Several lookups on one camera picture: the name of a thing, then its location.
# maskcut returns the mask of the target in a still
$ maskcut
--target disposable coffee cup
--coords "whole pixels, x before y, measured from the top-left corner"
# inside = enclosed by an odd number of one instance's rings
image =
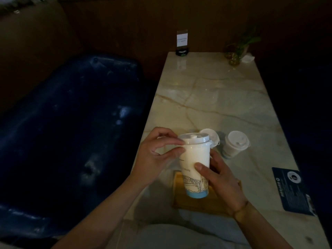
[[[210,148],[213,142],[207,133],[181,134],[178,138],[185,141],[186,151],[180,156],[180,165],[186,193],[189,197],[203,198],[209,193],[208,180],[195,169],[200,162],[210,167]]]
[[[248,137],[240,131],[232,131],[225,137],[222,156],[226,159],[235,157],[238,153],[250,146]]]

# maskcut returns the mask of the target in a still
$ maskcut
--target forearm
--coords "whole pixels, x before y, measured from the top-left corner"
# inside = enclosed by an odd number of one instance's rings
[[[53,249],[104,248],[112,232],[144,187],[145,185],[136,178],[129,176],[116,191],[56,243]]]
[[[251,203],[235,214],[235,220],[253,249],[292,248]]]

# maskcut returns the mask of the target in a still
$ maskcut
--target white circular logo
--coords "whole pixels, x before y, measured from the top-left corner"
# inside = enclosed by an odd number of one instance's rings
[[[294,171],[289,171],[287,176],[293,183],[299,184],[301,182],[301,177]]]

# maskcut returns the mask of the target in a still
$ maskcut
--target cup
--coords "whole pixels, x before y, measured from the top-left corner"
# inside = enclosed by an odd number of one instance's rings
[[[185,141],[186,151],[180,156],[180,165],[186,193],[189,197],[203,198],[209,193],[208,180],[195,169],[200,162],[210,167],[210,146],[213,142],[207,133],[181,134],[178,138]]]
[[[222,156],[231,159],[238,153],[246,150],[250,146],[248,137],[240,131],[231,131],[225,137],[225,145],[222,149]]]

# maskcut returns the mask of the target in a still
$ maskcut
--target white plastic lid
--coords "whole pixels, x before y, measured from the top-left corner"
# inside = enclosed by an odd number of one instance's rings
[[[211,144],[211,148],[220,144],[220,138],[216,131],[206,128],[206,129],[201,130],[200,133],[206,133],[209,135],[210,140],[213,142],[213,144]]]
[[[200,144],[210,140],[209,135],[205,133],[189,133],[181,134],[178,136],[181,140],[184,140],[186,144]]]
[[[238,150],[245,150],[250,146],[250,141],[248,137],[240,131],[231,131],[227,139],[229,143]]]

